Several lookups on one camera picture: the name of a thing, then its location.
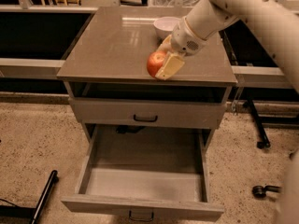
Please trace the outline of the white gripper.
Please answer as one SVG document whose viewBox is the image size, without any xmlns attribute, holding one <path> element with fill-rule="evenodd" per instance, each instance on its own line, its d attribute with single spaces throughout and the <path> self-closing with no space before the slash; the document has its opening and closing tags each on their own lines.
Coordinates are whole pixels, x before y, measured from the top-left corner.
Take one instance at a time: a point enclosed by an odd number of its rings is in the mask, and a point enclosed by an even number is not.
<svg viewBox="0 0 299 224">
<path fill-rule="evenodd" d="M 208 30 L 202 21 L 194 16 L 183 17 L 172 34 L 168 35 L 157 48 L 157 51 L 168 53 L 155 77 L 167 80 L 185 64 L 183 57 L 178 53 L 172 53 L 172 49 L 186 55 L 194 55 L 205 46 L 207 37 Z"/>
</svg>

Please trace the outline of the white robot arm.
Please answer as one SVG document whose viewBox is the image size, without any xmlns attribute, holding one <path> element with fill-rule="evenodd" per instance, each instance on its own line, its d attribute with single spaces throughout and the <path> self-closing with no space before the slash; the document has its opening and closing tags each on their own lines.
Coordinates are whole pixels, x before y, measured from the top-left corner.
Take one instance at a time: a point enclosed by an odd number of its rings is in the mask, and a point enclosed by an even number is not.
<svg viewBox="0 0 299 224">
<path fill-rule="evenodd" d="M 243 21 L 299 92 L 299 17 L 275 0 L 201 0 L 159 49 L 167 53 L 155 77 L 166 80 L 219 30 Z"/>
</svg>

